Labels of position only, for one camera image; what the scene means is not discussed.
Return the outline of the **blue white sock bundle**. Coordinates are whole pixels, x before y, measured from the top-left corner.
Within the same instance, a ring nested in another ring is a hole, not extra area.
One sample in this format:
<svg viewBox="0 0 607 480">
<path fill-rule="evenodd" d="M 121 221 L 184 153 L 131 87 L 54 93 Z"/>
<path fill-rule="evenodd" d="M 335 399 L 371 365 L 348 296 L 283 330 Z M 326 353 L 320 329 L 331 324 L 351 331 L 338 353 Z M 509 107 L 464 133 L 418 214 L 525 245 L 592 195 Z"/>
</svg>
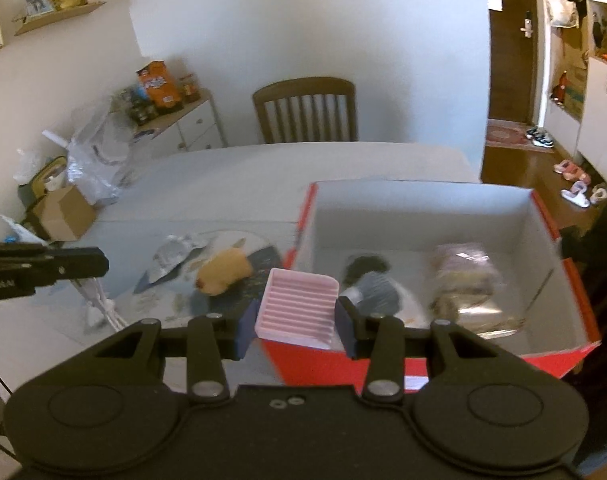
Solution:
<svg viewBox="0 0 607 480">
<path fill-rule="evenodd" d="M 380 255 L 351 256 L 343 271 L 340 295 L 366 318 L 394 316 L 410 328 L 427 328 L 428 314 L 414 292 L 392 278 L 390 263 Z"/>
</svg>

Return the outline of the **yellow pig plush toy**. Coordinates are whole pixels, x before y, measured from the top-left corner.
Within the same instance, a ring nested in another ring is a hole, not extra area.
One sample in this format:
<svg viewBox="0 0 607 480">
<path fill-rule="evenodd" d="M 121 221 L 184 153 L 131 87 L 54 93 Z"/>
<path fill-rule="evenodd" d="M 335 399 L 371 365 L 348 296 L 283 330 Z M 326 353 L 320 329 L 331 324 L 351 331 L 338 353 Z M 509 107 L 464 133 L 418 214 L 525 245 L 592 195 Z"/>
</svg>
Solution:
<svg viewBox="0 0 607 480">
<path fill-rule="evenodd" d="M 240 248 L 231 247 L 209 259 L 196 275 L 196 288 L 205 295 L 215 297 L 253 274 L 253 266 Z"/>
</svg>

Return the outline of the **pink soap dish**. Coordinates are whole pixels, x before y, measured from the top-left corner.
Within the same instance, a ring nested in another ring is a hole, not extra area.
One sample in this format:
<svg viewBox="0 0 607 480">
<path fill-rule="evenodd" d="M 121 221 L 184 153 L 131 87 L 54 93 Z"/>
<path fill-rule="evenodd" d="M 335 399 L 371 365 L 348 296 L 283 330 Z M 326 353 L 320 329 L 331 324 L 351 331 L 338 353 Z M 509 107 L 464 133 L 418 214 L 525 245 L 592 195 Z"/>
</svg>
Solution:
<svg viewBox="0 0 607 480">
<path fill-rule="evenodd" d="M 335 334 L 339 283 L 331 276 L 274 268 L 254 331 L 263 340 L 329 350 Z"/>
</svg>

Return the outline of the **printed silver foil wrapper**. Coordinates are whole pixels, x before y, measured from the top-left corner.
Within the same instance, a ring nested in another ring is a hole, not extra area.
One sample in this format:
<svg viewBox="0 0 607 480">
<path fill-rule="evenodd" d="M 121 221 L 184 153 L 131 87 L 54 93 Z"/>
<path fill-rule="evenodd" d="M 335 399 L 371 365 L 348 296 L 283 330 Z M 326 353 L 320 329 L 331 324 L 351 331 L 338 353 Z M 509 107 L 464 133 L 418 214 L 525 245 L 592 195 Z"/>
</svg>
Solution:
<svg viewBox="0 0 607 480">
<path fill-rule="evenodd" d="M 157 283 L 181 266 L 194 251 L 206 248 L 209 240 L 201 235 L 170 235 L 152 256 L 151 264 L 146 271 L 149 285 Z"/>
</svg>

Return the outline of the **brown cardboard box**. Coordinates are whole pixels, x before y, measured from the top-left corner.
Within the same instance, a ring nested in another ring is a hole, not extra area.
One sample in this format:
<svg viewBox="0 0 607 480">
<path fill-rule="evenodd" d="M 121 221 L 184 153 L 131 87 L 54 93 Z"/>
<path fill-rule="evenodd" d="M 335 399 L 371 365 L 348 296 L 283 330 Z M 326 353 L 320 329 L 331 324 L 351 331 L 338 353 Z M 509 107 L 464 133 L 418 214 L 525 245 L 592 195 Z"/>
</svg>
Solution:
<svg viewBox="0 0 607 480">
<path fill-rule="evenodd" d="M 44 240 L 74 242 L 96 220 L 94 207 L 75 185 L 48 192 L 26 212 L 26 222 Z"/>
</svg>

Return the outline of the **white ceramic figurine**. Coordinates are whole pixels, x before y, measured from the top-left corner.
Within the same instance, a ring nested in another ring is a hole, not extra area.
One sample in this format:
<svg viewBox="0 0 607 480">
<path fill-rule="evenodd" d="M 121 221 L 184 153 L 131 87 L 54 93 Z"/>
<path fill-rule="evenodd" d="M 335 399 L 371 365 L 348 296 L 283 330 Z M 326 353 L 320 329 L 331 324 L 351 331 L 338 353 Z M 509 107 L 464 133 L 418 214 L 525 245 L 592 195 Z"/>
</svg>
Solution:
<svg viewBox="0 0 607 480">
<path fill-rule="evenodd" d="M 116 311 L 116 304 L 105 293 L 99 278 L 87 278 L 76 284 L 78 292 L 85 299 L 87 310 L 87 325 L 98 328 L 107 324 L 115 332 L 125 328 L 124 319 Z"/>
</svg>

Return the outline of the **silver foil snack packet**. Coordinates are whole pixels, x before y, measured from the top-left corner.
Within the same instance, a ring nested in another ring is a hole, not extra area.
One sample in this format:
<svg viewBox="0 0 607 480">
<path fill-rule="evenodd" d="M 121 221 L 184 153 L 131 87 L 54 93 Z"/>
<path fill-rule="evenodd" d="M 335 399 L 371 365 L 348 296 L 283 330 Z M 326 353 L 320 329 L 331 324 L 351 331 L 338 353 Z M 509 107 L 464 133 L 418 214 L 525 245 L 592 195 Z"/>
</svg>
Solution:
<svg viewBox="0 0 607 480">
<path fill-rule="evenodd" d="M 462 326 L 483 338 L 507 337 L 525 325 L 519 315 L 497 307 L 490 296 L 447 292 L 433 301 L 433 317 Z"/>
</svg>

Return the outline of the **red white cardboard box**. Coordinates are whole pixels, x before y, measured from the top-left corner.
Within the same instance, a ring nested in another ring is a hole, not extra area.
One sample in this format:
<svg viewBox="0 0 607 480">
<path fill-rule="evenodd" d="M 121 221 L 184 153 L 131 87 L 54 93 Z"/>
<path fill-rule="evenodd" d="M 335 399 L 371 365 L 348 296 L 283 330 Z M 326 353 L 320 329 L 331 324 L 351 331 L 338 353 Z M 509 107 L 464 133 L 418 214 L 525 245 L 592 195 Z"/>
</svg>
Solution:
<svg viewBox="0 0 607 480">
<path fill-rule="evenodd" d="M 291 270 L 342 280 L 351 259 L 378 256 L 410 295 L 400 311 L 426 327 L 438 291 L 437 249 L 478 243 L 499 272 L 494 302 L 524 325 L 497 341 L 555 377 L 601 342 L 575 264 L 539 194 L 513 186 L 344 180 L 313 183 L 302 204 Z"/>
</svg>

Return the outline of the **clear plastic bag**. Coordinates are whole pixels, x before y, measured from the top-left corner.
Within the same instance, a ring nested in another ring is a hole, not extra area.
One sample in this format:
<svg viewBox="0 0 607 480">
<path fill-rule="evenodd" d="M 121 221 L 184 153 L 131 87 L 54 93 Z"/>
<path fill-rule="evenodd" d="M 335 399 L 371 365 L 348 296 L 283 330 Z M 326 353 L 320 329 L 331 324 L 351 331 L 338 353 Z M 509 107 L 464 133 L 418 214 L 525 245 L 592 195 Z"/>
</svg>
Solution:
<svg viewBox="0 0 607 480">
<path fill-rule="evenodd" d="M 113 104 L 111 96 L 78 108 L 67 148 L 67 181 L 97 205 L 115 200 L 119 180 L 130 158 L 134 122 Z"/>
</svg>

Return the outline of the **white drawer cabinet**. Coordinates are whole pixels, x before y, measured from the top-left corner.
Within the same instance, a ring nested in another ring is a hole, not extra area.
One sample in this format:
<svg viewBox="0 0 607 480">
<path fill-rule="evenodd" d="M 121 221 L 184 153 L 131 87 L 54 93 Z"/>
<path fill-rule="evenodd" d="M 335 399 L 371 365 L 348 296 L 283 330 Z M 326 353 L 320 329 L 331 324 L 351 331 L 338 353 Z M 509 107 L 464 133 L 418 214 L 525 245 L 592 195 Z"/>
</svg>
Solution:
<svg viewBox="0 0 607 480">
<path fill-rule="evenodd" d="M 140 126 L 134 141 L 143 141 L 151 149 L 152 159 L 227 146 L 208 89 L 200 90 L 198 101 L 186 103 L 181 110 Z"/>
</svg>

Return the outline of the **orange snack bag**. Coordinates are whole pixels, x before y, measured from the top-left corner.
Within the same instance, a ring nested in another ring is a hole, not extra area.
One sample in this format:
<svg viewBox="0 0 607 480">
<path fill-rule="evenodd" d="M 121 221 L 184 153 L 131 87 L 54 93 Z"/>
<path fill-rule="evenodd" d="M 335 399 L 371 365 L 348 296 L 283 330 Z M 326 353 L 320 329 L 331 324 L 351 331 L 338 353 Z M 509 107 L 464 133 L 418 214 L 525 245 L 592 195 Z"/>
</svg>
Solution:
<svg viewBox="0 0 607 480">
<path fill-rule="evenodd" d="M 166 63 L 152 61 L 137 71 L 140 85 L 160 114 L 181 110 L 183 100 Z"/>
</svg>

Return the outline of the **white slippers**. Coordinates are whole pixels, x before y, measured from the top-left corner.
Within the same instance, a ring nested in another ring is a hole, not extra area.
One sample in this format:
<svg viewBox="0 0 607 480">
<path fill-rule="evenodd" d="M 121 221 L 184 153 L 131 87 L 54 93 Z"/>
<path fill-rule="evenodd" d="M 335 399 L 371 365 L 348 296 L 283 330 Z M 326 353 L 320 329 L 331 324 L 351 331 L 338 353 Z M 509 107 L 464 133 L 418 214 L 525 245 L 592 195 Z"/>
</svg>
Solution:
<svg viewBox="0 0 607 480">
<path fill-rule="evenodd" d="M 607 188 L 600 184 L 589 188 L 584 182 L 576 181 L 571 188 L 561 190 L 561 197 L 585 209 L 605 202 L 607 200 Z"/>
</svg>

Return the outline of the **patterned door mat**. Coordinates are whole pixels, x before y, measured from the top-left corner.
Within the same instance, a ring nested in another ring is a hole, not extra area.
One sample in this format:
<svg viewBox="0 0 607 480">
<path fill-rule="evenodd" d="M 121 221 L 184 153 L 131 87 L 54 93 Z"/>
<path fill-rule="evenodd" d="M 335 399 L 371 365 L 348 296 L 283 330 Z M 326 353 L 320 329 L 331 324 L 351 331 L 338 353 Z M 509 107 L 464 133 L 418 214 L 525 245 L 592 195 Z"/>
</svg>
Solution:
<svg viewBox="0 0 607 480">
<path fill-rule="evenodd" d="M 510 148 L 511 150 L 523 150 L 531 152 L 548 153 L 553 148 L 538 146 L 526 136 L 529 125 L 521 122 L 510 122 L 503 119 L 488 120 L 486 133 L 487 148 Z"/>
</svg>

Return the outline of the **pink slippers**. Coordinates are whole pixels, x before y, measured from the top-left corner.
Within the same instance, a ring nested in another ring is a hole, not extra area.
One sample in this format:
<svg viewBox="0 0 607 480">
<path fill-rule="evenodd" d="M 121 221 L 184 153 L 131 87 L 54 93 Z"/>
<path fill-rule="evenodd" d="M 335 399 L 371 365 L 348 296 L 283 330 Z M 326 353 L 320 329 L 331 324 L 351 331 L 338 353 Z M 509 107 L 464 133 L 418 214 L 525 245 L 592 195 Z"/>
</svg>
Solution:
<svg viewBox="0 0 607 480">
<path fill-rule="evenodd" d="M 560 174 L 568 182 L 591 184 L 591 177 L 570 159 L 564 159 L 553 166 L 555 174 Z"/>
</svg>

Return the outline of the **dark sneakers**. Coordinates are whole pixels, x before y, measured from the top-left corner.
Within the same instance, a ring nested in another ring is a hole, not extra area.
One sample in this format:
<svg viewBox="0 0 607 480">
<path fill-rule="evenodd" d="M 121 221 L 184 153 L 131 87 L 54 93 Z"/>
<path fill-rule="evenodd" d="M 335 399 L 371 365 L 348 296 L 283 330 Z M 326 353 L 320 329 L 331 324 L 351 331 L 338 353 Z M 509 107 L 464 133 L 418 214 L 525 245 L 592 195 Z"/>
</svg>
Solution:
<svg viewBox="0 0 607 480">
<path fill-rule="evenodd" d="M 537 148 L 546 148 L 547 150 L 551 150 L 555 146 L 554 140 L 544 129 L 540 129 L 538 127 L 529 128 L 526 131 L 525 136 L 530 143 Z"/>
</svg>

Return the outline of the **brown wooden chair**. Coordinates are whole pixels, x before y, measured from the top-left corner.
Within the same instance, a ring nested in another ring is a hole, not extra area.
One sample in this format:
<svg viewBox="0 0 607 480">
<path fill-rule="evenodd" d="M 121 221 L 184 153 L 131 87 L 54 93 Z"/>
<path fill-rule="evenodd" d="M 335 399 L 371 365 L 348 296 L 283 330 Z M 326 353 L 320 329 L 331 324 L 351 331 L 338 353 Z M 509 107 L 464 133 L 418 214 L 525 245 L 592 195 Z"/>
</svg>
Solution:
<svg viewBox="0 0 607 480">
<path fill-rule="evenodd" d="M 357 90 L 336 77 L 288 79 L 252 95 L 265 144 L 357 142 Z"/>
</svg>

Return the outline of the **white shoe cabinet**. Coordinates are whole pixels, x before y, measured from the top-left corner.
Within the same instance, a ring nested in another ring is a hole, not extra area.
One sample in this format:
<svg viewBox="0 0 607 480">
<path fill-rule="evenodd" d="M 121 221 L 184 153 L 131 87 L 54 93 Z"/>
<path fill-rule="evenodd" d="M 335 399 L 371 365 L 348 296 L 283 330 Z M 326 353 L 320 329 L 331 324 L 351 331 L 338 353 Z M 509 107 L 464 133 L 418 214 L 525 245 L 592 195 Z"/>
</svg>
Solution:
<svg viewBox="0 0 607 480">
<path fill-rule="evenodd" d="M 589 58 L 578 152 L 607 183 L 607 61 Z"/>
</svg>

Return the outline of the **brown door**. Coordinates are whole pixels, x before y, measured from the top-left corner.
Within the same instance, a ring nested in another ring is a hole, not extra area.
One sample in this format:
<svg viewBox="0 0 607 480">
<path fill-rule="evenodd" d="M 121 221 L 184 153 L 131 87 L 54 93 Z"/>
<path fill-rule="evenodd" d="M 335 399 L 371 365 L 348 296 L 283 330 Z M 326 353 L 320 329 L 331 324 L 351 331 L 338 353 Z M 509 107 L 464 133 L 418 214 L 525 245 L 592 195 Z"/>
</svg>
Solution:
<svg viewBox="0 0 607 480">
<path fill-rule="evenodd" d="M 530 122 L 535 98 L 537 0 L 499 0 L 490 17 L 489 117 Z"/>
</svg>

